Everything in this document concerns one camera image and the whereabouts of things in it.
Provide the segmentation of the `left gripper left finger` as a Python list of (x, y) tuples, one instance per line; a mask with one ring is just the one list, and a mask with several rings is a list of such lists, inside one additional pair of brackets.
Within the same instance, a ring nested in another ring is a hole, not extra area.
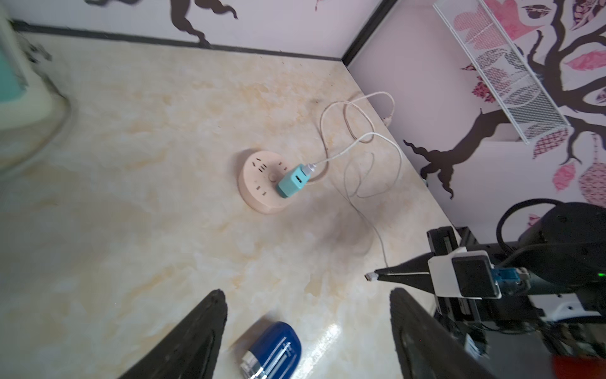
[(210, 292), (123, 378), (211, 378), (227, 323), (225, 294)]

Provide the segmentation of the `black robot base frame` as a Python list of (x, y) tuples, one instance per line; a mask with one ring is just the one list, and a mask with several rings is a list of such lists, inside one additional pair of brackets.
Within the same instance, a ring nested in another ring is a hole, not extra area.
[(605, 325), (557, 323), (520, 330), (434, 318), (497, 378), (604, 378)]

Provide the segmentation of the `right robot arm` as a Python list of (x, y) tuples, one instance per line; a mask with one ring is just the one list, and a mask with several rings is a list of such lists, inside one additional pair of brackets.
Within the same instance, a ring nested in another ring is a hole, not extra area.
[(437, 299), (453, 322), (499, 328), (605, 322), (605, 209), (530, 199), (497, 224), (496, 242), (465, 246), (453, 227), (428, 231), (430, 251), (366, 274)]

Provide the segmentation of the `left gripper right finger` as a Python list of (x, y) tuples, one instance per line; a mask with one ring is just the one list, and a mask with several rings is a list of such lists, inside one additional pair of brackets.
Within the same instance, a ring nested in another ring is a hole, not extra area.
[(493, 378), (403, 288), (390, 293), (391, 329), (405, 378)]

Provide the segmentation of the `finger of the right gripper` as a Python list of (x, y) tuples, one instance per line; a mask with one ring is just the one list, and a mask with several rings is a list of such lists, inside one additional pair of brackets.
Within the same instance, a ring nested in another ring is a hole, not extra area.
[(429, 275), (430, 257), (415, 257), (400, 265), (380, 268), (375, 271), (377, 275)]
[(434, 294), (431, 276), (427, 273), (411, 274), (411, 275), (383, 275), (377, 276), (378, 281), (391, 282), (396, 284), (404, 284), (409, 287), (416, 288), (420, 291)]

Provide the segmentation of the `mint green usb charger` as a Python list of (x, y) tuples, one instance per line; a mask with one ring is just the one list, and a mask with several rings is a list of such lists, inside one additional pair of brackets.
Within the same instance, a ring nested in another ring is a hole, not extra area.
[(287, 172), (278, 182), (276, 186), (278, 194), (282, 198), (293, 197), (306, 186), (314, 171), (314, 164), (299, 164), (297, 167)]

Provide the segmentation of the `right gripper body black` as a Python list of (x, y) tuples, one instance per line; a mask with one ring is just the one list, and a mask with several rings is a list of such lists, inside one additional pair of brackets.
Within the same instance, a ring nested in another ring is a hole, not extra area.
[(452, 227), (427, 232), (429, 275), (440, 310), (455, 322), (521, 327), (539, 322), (540, 311), (528, 297), (530, 274), (524, 268), (499, 267), (491, 246), (459, 246)]

